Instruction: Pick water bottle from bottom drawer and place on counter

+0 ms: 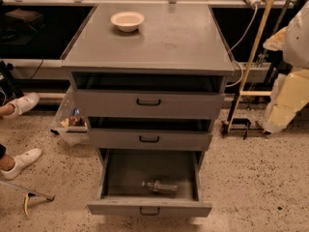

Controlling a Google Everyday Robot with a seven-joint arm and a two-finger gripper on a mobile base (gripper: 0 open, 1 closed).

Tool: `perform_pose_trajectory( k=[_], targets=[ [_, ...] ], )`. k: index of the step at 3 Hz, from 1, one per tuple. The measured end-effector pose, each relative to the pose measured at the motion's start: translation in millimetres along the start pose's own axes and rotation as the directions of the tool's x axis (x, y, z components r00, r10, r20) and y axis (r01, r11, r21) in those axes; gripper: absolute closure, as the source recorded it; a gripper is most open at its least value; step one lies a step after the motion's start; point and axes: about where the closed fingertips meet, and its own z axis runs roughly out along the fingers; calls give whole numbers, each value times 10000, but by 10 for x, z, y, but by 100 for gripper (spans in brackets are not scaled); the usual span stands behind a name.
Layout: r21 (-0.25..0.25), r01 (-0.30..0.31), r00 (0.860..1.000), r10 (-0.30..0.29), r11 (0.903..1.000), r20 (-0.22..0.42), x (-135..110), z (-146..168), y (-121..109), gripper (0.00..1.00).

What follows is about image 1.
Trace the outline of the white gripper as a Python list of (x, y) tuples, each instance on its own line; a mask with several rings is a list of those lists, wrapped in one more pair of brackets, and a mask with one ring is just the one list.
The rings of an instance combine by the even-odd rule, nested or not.
[(280, 73), (275, 80), (270, 103), (263, 120), (264, 131), (276, 133), (285, 129), (309, 102), (309, 70), (292, 69), (288, 75)]

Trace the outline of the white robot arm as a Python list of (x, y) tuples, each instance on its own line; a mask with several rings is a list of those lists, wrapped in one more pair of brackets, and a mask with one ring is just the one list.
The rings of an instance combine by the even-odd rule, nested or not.
[(263, 121), (265, 131), (276, 133), (309, 103), (309, 2), (263, 47), (281, 50), (284, 62), (292, 66), (289, 74), (279, 74), (274, 81)]

